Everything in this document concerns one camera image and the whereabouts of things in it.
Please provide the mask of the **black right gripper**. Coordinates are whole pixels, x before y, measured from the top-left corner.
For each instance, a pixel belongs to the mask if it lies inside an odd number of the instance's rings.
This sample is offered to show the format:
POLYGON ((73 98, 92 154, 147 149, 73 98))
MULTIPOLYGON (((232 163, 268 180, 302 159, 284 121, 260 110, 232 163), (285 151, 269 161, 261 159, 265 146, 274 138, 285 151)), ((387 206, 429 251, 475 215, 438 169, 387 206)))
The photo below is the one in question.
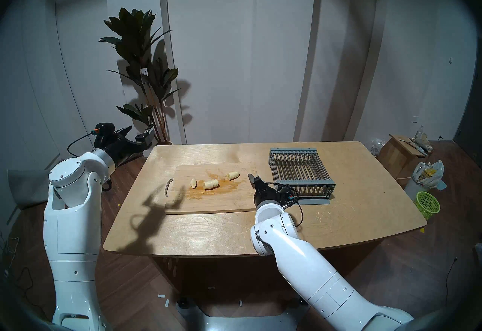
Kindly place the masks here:
POLYGON ((280 205, 281 196, 276 189, 270 187, 260 177, 255 177, 251 173, 247 175, 250 184, 255 188, 254 205, 256 207, 260 207, 263 202, 278 203, 280 205))

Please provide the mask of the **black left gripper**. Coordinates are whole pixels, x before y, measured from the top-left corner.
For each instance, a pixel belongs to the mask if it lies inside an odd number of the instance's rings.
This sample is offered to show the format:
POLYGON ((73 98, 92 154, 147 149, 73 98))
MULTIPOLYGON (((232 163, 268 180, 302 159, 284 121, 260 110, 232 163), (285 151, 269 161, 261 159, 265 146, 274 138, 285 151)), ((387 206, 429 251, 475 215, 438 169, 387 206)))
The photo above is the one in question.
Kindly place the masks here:
POLYGON ((143 152, 145 146, 151 146, 155 140, 155 128, 148 128, 136 135, 135 142, 130 141, 125 137, 131 129, 132 126, 119 129, 119 135, 96 136, 96 148, 106 152, 116 166, 121 165, 131 155, 143 152))

